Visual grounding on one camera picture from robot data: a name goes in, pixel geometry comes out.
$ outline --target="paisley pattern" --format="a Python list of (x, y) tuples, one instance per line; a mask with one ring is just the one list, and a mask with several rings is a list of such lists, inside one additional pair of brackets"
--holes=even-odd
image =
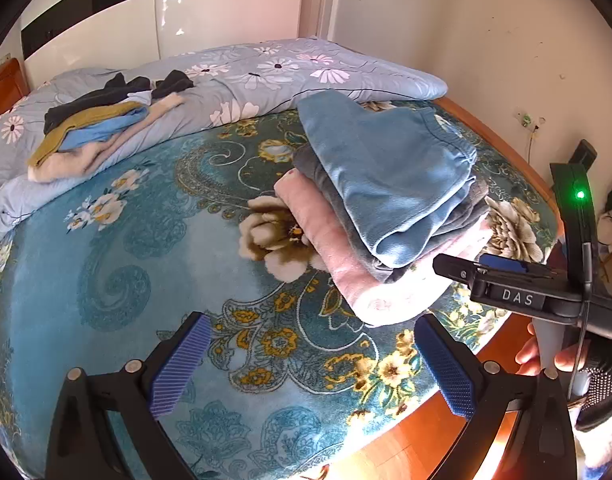
[[(470, 140), (493, 199), (519, 198), (538, 213), (531, 227), (547, 253), (554, 216), (519, 172), (436, 105), (394, 105), (433, 106), (443, 127)], [(43, 474), (71, 367), (99, 374), (144, 358), (193, 310), (211, 317), (211, 345), (161, 423), (199, 479), (289, 477), (366, 444), (435, 391), (413, 320), (367, 327), (326, 272), (281, 283), (263, 262), (239, 257), (247, 201), (273, 193), (304, 142), (295, 111), (170, 140), (17, 227), (0, 266), (0, 442), (27, 475)], [(506, 316), (457, 285), (432, 310), (475, 350)], [(146, 478), (115, 419), (127, 462)]]

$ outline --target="wooden floor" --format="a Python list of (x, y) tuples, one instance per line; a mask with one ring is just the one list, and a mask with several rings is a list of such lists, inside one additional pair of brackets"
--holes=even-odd
[[(480, 360), (495, 360), (506, 371), (516, 372), (518, 365), (514, 357), (529, 337), (527, 324), (527, 317), (511, 315), (480, 351)], [(505, 442), (512, 422), (512, 417), (505, 420), (498, 434), (497, 450), (500, 452), (503, 450), (500, 442)], [(388, 433), (354, 455), (334, 463), (326, 480), (426, 480), (463, 424), (462, 418), (450, 412), (441, 394), (435, 394)]]

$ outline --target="clothes pile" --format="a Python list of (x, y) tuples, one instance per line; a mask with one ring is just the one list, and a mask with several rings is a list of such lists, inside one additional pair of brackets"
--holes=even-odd
[(309, 144), (276, 184), (340, 293), (364, 322), (402, 322), (450, 285), (432, 261), (474, 259), (492, 231), (475, 148), (432, 108), (375, 113), (336, 91), (298, 111)]
[(147, 77), (127, 83), (118, 73), (103, 88), (50, 108), (44, 140), (28, 160), (28, 179), (52, 182), (93, 174), (132, 136), (182, 104), (177, 92), (191, 87), (193, 82), (179, 70), (153, 89)]

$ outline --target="pink fleece blanket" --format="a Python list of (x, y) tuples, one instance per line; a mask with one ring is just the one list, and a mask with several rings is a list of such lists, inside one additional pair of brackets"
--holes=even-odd
[(461, 237), (418, 260), (397, 282), (380, 283), (355, 257), (335, 212), (310, 179), (296, 169), (290, 170), (275, 184), (275, 193), (326, 263), (355, 315), (372, 326), (400, 323), (430, 307), (451, 284), (451, 280), (434, 273), (435, 255), (473, 259), (492, 235), (482, 217)]

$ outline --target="blue gripper pad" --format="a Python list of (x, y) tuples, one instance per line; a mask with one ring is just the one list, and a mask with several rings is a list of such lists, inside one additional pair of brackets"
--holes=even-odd
[(152, 382), (148, 408), (154, 418), (175, 409), (210, 343), (211, 320), (200, 316)]
[(446, 404), (454, 415), (470, 420), (477, 407), (472, 380), (426, 316), (417, 319), (414, 334), (415, 344), (435, 378)]

